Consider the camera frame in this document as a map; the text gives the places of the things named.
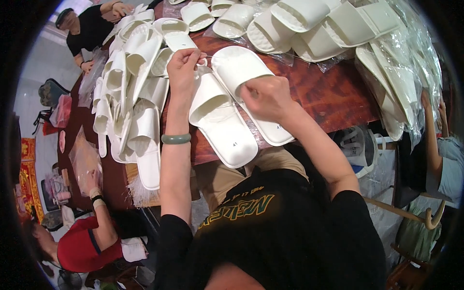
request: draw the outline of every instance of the light blue shirt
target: light blue shirt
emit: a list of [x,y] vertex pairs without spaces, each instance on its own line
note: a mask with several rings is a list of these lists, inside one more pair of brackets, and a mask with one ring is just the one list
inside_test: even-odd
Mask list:
[[454,137],[438,138],[438,154],[443,157],[441,182],[427,171],[425,188],[433,197],[459,204],[464,182],[464,146]]

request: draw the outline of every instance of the pink bag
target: pink bag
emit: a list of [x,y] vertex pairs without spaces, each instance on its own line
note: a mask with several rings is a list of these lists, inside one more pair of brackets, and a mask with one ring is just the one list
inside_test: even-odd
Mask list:
[[69,95],[61,95],[58,100],[58,106],[50,116],[50,123],[55,128],[66,128],[71,114],[72,98]]

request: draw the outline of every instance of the hand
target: hand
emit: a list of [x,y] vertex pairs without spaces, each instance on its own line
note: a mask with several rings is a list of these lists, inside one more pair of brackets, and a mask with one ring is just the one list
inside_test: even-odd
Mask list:
[[438,112],[440,113],[441,119],[446,122],[446,105],[443,102],[443,99],[440,99],[440,105],[438,106]]
[[422,91],[420,99],[422,101],[422,107],[424,107],[425,112],[428,112],[432,109],[432,105],[430,105],[429,94],[425,90]]
[[197,70],[197,64],[204,64],[206,53],[197,48],[187,48],[174,53],[168,63],[168,75],[171,86],[171,102],[178,96],[182,96],[180,102],[190,105],[193,97],[194,83],[193,72]]
[[88,74],[90,72],[94,63],[95,63],[95,60],[92,60],[92,61],[85,62],[81,65],[81,68],[85,72],[85,74]]
[[240,88],[240,96],[248,110],[259,119],[282,123],[292,114],[298,103],[290,97],[286,77],[260,77],[251,79]]
[[90,196],[90,191],[94,188],[98,188],[98,180],[100,173],[96,170],[89,171],[85,177],[85,188],[84,193]]
[[118,18],[126,16],[126,13],[129,13],[132,10],[134,10],[134,6],[130,4],[126,5],[124,3],[119,2],[113,5],[113,15]]

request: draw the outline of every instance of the hair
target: hair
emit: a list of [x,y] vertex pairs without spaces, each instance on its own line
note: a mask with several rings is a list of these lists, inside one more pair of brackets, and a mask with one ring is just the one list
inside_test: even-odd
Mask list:
[[55,21],[55,26],[59,29],[59,27],[63,23],[63,20],[66,17],[66,15],[68,15],[69,13],[71,13],[73,11],[74,11],[74,9],[72,9],[72,8],[67,8],[67,9],[61,11],[61,13],[58,15],[57,20]]
[[34,236],[34,232],[36,231],[35,227],[38,225],[35,219],[27,220],[23,223],[26,246],[30,248],[32,256],[39,262],[52,262],[53,258],[40,247],[39,240]]

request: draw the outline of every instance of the black t-shirt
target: black t-shirt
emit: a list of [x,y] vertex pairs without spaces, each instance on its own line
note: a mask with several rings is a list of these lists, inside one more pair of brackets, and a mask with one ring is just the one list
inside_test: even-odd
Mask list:
[[155,289],[204,289],[232,263],[271,289],[385,289],[382,242],[363,198],[338,193],[328,208],[300,174],[276,169],[231,189],[195,237],[161,218]]
[[113,30],[114,24],[102,18],[100,6],[89,7],[79,15],[80,34],[72,35],[71,32],[68,33],[66,43],[72,52],[72,56],[78,55],[83,48],[91,52],[97,46],[102,46],[103,41]]

